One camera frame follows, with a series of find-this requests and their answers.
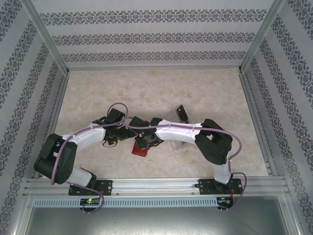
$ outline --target cable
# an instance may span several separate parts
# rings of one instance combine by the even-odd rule
[[[71,185],[74,185],[74,186],[76,186],[76,187],[83,188],[83,189],[86,189],[86,190],[95,192],[95,193],[99,194],[99,196],[102,198],[102,201],[101,201],[100,206],[97,207],[96,209],[94,209],[93,211],[90,211],[90,212],[89,212],[89,211],[85,211],[84,208],[85,208],[85,205],[86,205],[86,204],[84,204],[84,205],[83,205],[83,208],[82,208],[83,213],[88,213],[88,214],[95,213],[97,210],[99,210],[101,207],[103,207],[103,205],[104,205],[104,196],[103,196],[103,194],[102,194],[101,192],[99,192],[99,191],[97,191],[97,190],[94,190],[94,189],[92,189],[92,188],[88,188],[88,187],[81,186],[81,185],[77,185],[77,184],[71,184]]]
[[[232,209],[239,203],[239,201],[242,199],[243,194],[244,194],[244,192],[245,192],[245,190],[246,190],[247,182],[248,182],[248,179],[247,179],[247,177],[246,177],[246,174],[244,174],[243,172],[232,172],[232,173],[233,173],[234,175],[238,175],[238,174],[243,175],[244,178],[245,178],[245,184],[244,184],[244,187],[243,187],[243,191],[241,192],[241,194],[240,194],[238,200],[237,200],[236,203],[230,208],[230,210],[232,210]]]
[[[120,124],[120,123],[123,123],[123,122],[124,122],[124,120],[125,120],[125,119],[127,118],[127,116],[128,116],[128,108],[127,108],[127,106],[126,106],[125,104],[119,103],[119,102],[118,102],[118,103],[114,103],[113,105],[110,106],[109,110],[110,110],[114,105],[117,105],[117,104],[123,105],[123,106],[126,108],[125,117],[124,117],[121,121],[118,121],[118,122],[116,122],[116,123],[111,123],[111,124],[99,125],[99,126],[96,126],[96,127],[87,127],[87,128],[85,128],[85,129],[83,129],[83,130],[80,130],[80,131],[74,133],[73,135],[71,135],[70,137],[68,137],[68,138],[63,142],[63,144],[61,145],[61,148],[60,148],[60,150],[59,150],[58,156],[57,156],[57,158],[56,158],[56,160],[55,160],[54,167],[53,167],[53,172],[52,172],[52,176],[51,176],[51,184],[52,184],[52,185],[55,184],[55,174],[56,174],[56,172],[57,172],[58,163],[59,163],[59,160],[60,160],[61,153],[62,153],[62,151],[63,151],[63,149],[64,149],[64,147],[65,147],[65,145],[66,145],[67,142],[69,142],[74,136],[76,136],[76,135],[78,135],[78,134],[80,134],[80,133],[82,133],[82,132],[84,132],[84,131],[88,131],[88,130],[90,130],[90,129],[97,129],[97,128],[102,128],[102,127],[108,127],[108,126],[115,126],[115,125],[117,125],[117,124]]]
[[[160,143],[162,143],[162,142],[156,143],[155,145],[152,145],[152,147],[157,147],[160,145]]]
[[[118,141],[115,141],[115,145],[114,145],[114,146],[105,146],[104,144],[105,144],[106,142],[107,142],[107,141],[104,141],[104,142],[103,142],[103,144],[102,144],[103,147],[105,147],[105,148],[113,148],[113,147],[115,147],[115,146],[117,145],[117,142],[118,142]]]
[[[63,144],[62,144],[62,146],[61,146],[61,148],[60,148],[60,150],[59,150],[58,156],[57,156],[57,158],[56,158],[55,164],[54,164],[54,168],[53,168],[53,172],[52,172],[52,177],[51,177],[51,184],[52,184],[52,185],[55,184],[55,174],[56,174],[56,171],[57,171],[57,166],[58,166],[58,163],[59,163],[59,160],[60,160],[60,156],[61,156],[61,153],[62,153],[62,151],[63,151],[63,149],[64,149],[64,146],[66,145],[66,143],[67,143],[68,141],[70,141],[74,136],[76,136],[76,135],[78,135],[78,134],[80,134],[80,133],[82,133],[82,132],[85,132],[85,131],[87,131],[87,130],[90,130],[90,129],[98,129],[98,128],[102,128],[102,127],[115,126],[115,125],[118,125],[118,124],[120,124],[120,123],[122,123],[122,124],[123,124],[124,126],[126,126],[127,128],[130,128],[130,129],[137,129],[137,130],[155,129],[155,128],[164,128],[164,127],[177,127],[177,128],[183,128],[183,129],[189,129],[189,130],[192,129],[192,130],[214,131],[214,132],[219,132],[219,133],[223,133],[223,134],[229,135],[229,136],[235,138],[235,139],[238,141],[238,143],[239,143],[239,148],[238,148],[237,152],[235,152],[233,155],[231,155],[231,156],[228,158],[228,168],[229,168],[230,172],[232,172],[231,169],[230,169],[230,160],[233,159],[234,157],[236,157],[236,156],[241,152],[241,150],[242,150],[242,142],[241,142],[241,140],[240,140],[236,135],[232,134],[231,132],[224,131],[224,130],[220,130],[220,129],[214,129],[214,128],[193,127],[193,126],[185,126],[185,125],[183,126],[183,125],[177,125],[177,124],[171,124],[171,125],[166,124],[166,125],[144,126],[144,127],[130,126],[130,125],[125,124],[125,120],[128,119],[128,108],[127,108],[127,106],[126,106],[125,104],[123,104],[123,103],[118,102],[118,103],[114,103],[113,105],[111,105],[111,106],[109,107],[109,109],[108,109],[107,115],[109,114],[111,108],[112,108],[113,106],[117,105],[117,104],[123,105],[123,106],[126,108],[125,117],[124,117],[121,121],[116,122],[116,123],[112,123],[112,124],[105,124],[105,125],[99,125],[99,126],[96,126],[96,127],[88,127],[88,128],[85,128],[85,129],[83,129],[83,130],[80,130],[80,131],[74,133],[73,135],[71,135],[70,137],[68,137],[68,138],[63,142]],[[246,178],[246,175],[245,175],[243,172],[232,172],[232,173],[233,173],[233,174],[242,174],[242,175],[244,176],[244,178],[245,178],[245,185],[244,185],[244,187],[243,187],[243,191],[242,191],[242,193],[241,193],[239,199],[237,200],[237,202],[236,202],[236,204],[235,204],[235,205],[237,205],[238,202],[241,200],[242,195],[243,195],[243,193],[244,193],[244,191],[245,191],[245,189],[246,189],[247,178]],[[84,186],[80,186],[80,185],[76,185],[76,186],[78,186],[78,187],[80,187],[80,188],[87,189],[87,190],[94,191],[94,192],[98,193],[98,194],[103,198],[103,201],[102,201],[101,205],[100,205],[98,208],[96,208],[95,210],[93,210],[92,212],[96,212],[98,209],[100,209],[100,208],[103,206],[104,197],[103,197],[103,194],[102,194],[102,193],[100,193],[100,192],[98,192],[98,191],[96,191],[96,190],[94,190],[94,189],[84,187]]]
[[[123,123],[123,125],[126,126],[127,128],[136,129],[136,130],[155,129],[155,128],[164,128],[164,127],[177,127],[177,128],[183,128],[183,129],[189,129],[189,130],[214,131],[214,132],[219,132],[219,133],[229,135],[238,141],[239,148],[238,148],[237,152],[235,152],[233,155],[231,155],[228,158],[228,161],[230,161],[231,159],[236,157],[241,152],[241,150],[243,148],[243,144],[242,144],[241,140],[235,134],[228,132],[228,131],[220,130],[220,129],[206,128],[206,127],[183,126],[183,125],[177,125],[177,124],[171,124],[171,125],[166,124],[166,125],[158,125],[158,126],[141,126],[141,127],[130,126],[130,125],[127,125],[125,123]]]

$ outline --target red object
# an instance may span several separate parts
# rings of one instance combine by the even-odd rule
[[[145,156],[147,156],[147,153],[148,153],[149,149],[150,148],[147,148],[145,150],[140,151],[139,148],[138,148],[137,143],[135,142],[132,154],[135,154],[135,155],[138,155],[138,156],[141,156],[141,157],[145,157]]]

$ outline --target patterned wallpaper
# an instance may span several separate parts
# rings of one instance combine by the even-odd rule
[[[1,1],[0,235],[47,136],[63,74],[18,0]]]
[[[313,234],[312,3],[286,1],[246,71],[263,131],[305,234]]]
[[[34,0],[67,66],[242,62],[273,0]]]

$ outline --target enclosure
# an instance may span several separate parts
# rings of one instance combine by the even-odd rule
[[[313,233],[312,15],[311,0],[1,1],[1,234]],[[112,180],[92,215],[34,172],[48,135],[116,102],[148,121],[177,121],[182,104],[191,123],[236,134],[234,211],[193,187],[213,177],[196,146],[84,149],[75,166]]]

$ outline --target perforated metal strip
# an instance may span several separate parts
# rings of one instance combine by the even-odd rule
[[[77,208],[79,198],[40,198],[34,203],[35,208]],[[164,207],[216,207],[216,197],[181,197],[181,198],[105,198],[106,208],[164,208]]]

